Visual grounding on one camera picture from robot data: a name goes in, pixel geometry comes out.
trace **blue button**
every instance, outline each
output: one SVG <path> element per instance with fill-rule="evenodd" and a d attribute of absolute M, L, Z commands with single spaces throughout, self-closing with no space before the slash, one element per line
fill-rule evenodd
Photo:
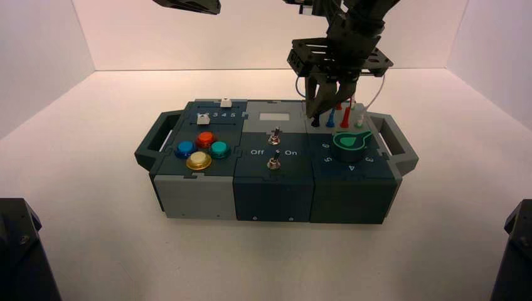
<path fill-rule="evenodd" d="M 196 150 L 196 145 L 192 141 L 182 141 L 178 144 L 176 156 L 179 158 L 188 158 Z"/>

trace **white cable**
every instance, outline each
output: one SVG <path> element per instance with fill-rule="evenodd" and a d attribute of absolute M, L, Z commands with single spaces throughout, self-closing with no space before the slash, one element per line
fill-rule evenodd
<path fill-rule="evenodd" d="M 381 93 L 382 88 L 384 87 L 385 80 L 386 80 L 386 74 L 383 75 L 383 80 L 381 82 L 381 87 L 377 91 L 377 94 L 375 94 L 375 97 L 373 97 L 373 99 L 370 101 L 370 103 L 364 108 L 364 112 L 366 112 L 368 110 L 368 108 L 370 107 L 370 105 L 372 105 L 375 102 L 375 100 L 377 99 L 377 97 L 379 97 L 379 94 Z"/>

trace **white table surface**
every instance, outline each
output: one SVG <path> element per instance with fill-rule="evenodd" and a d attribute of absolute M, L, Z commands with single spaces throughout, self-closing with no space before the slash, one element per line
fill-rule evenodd
<path fill-rule="evenodd" d="M 373 105 L 420 157 L 383 225 L 165 217 L 133 156 L 157 116 L 297 99 L 294 79 L 96 72 L 0 140 L 0 196 L 38 213 L 64 300 L 487 300 L 504 220 L 532 196 L 532 132 L 447 70 L 390 70 Z M 379 84 L 362 79 L 358 101 Z"/>

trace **yellow button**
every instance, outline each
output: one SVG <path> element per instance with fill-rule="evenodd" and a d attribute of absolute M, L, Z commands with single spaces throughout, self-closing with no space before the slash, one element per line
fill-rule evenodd
<path fill-rule="evenodd" d="M 208 154 L 205 154 L 204 152 L 195 152 L 186 160 L 186 167 L 193 171 L 200 171 L 209 167 L 211 162 L 211 156 Z"/>

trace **white wall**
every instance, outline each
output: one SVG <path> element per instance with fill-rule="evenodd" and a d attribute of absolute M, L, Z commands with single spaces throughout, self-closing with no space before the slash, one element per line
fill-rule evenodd
<path fill-rule="evenodd" d="M 70 0 L 0 0 L 0 138 L 93 71 Z"/>
<path fill-rule="evenodd" d="M 469 0 L 447 67 L 529 129 L 531 13 L 530 0 Z"/>
<path fill-rule="evenodd" d="M 467 0 L 402 0 L 380 43 L 399 68 L 443 68 Z M 221 14 L 151 0 L 74 0 L 97 70 L 289 68 L 291 41 L 325 36 L 324 18 L 282 0 L 221 0 Z"/>

